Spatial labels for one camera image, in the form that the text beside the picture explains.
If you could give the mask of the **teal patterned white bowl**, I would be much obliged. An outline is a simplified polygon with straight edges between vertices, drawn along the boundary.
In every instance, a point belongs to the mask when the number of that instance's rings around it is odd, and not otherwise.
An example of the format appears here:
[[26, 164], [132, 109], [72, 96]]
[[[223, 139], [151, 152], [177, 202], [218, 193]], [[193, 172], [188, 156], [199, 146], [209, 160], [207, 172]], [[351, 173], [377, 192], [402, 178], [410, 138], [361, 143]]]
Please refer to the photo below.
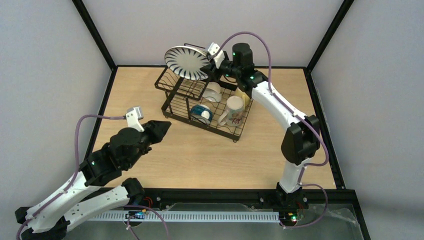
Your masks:
[[197, 104], [190, 109], [190, 116], [203, 124], [209, 125], [213, 119], [213, 113], [210, 108], [203, 104]]

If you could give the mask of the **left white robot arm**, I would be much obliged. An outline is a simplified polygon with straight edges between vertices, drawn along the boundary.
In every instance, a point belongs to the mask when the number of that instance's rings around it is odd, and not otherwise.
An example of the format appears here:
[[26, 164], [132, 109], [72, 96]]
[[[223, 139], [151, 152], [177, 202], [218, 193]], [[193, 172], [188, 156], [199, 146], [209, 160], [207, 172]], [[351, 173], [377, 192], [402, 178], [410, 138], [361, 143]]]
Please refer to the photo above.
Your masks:
[[141, 124], [135, 119], [127, 120], [127, 125], [101, 149], [77, 161], [72, 176], [45, 200], [15, 211], [20, 224], [16, 239], [61, 240], [88, 219], [145, 198], [145, 189], [131, 177], [107, 192], [88, 197], [130, 170], [152, 145], [163, 140], [172, 124], [160, 120]]

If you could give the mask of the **blue striped white plate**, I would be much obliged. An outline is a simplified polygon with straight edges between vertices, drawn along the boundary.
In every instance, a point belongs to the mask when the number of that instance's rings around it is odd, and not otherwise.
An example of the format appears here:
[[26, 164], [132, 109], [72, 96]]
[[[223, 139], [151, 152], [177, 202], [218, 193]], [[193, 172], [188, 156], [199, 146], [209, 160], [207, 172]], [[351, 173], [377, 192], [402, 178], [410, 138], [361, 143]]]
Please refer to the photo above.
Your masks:
[[177, 76], [187, 80], [205, 80], [209, 76], [201, 68], [210, 62], [207, 54], [198, 48], [191, 46], [174, 46], [164, 54], [167, 67]]

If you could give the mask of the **beige mug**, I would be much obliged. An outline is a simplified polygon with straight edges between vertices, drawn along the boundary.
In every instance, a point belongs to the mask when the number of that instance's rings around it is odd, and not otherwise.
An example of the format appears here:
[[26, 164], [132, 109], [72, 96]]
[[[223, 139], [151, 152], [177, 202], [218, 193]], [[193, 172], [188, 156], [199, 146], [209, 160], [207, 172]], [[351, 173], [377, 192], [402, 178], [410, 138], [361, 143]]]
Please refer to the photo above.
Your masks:
[[245, 101], [239, 96], [230, 96], [226, 101], [225, 110], [218, 118], [219, 126], [237, 127], [242, 124]]

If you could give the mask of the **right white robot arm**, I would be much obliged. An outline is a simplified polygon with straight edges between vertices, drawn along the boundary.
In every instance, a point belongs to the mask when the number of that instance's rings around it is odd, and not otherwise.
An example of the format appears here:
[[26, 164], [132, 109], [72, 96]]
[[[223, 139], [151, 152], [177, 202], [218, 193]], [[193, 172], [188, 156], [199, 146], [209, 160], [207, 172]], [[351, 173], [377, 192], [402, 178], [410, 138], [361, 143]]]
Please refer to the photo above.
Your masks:
[[301, 179], [307, 164], [322, 146], [319, 141], [320, 122], [306, 115], [285, 99], [271, 83], [271, 75], [256, 70], [253, 51], [247, 43], [232, 47], [232, 60], [216, 43], [206, 48], [209, 64], [201, 67], [208, 75], [217, 73], [236, 80], [238, 88], [252, 100], [265, 107], [285, 130], [281, 152], [286, 159], [275, 198], [281, 206], [296, 206], [304, 195]]

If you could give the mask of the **yellow mug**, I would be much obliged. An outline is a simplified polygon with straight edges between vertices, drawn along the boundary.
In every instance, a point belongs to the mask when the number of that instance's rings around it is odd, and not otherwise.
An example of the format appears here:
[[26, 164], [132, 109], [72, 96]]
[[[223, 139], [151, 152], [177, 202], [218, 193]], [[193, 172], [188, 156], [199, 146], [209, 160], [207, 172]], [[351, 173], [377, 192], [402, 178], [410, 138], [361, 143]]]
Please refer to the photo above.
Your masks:
[[245, 92], [243, 92], [240, 88], [237, 88], [235, 90], [234, 95], [243, 100], [244, 108], [246, 108], [250, 104], [251, 98]]

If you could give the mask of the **plain white bowl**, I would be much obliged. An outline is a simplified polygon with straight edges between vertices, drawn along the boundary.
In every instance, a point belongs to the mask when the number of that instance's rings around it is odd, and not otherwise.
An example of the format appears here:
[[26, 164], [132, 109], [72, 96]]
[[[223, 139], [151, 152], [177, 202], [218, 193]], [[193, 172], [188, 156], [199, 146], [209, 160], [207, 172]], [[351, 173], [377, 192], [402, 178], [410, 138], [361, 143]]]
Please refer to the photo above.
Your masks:
[[221, 86], [217, 82], [209, 82], [202, 97], [208, 101], [219, 103], [222, 100]]

